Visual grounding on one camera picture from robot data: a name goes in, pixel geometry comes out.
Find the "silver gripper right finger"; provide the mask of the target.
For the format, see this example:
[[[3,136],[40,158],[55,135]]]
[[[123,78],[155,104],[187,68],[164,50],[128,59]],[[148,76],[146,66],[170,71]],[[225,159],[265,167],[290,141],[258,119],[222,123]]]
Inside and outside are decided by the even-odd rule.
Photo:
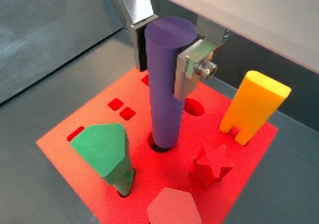
[[[214,53],[230,38],[227,28],[198,17],[198,38],[178,56],[175,75],[175,97],[183,101],[198,87],[200,78],[211,79],[217,74]]]

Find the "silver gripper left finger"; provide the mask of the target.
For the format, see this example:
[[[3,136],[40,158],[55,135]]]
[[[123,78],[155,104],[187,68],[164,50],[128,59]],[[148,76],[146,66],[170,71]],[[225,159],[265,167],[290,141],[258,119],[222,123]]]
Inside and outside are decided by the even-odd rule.
[[[151,0],[118,0],[128,29],[134,50],[136,68],[147,69],[144,29],[159,16],[155,14]]]

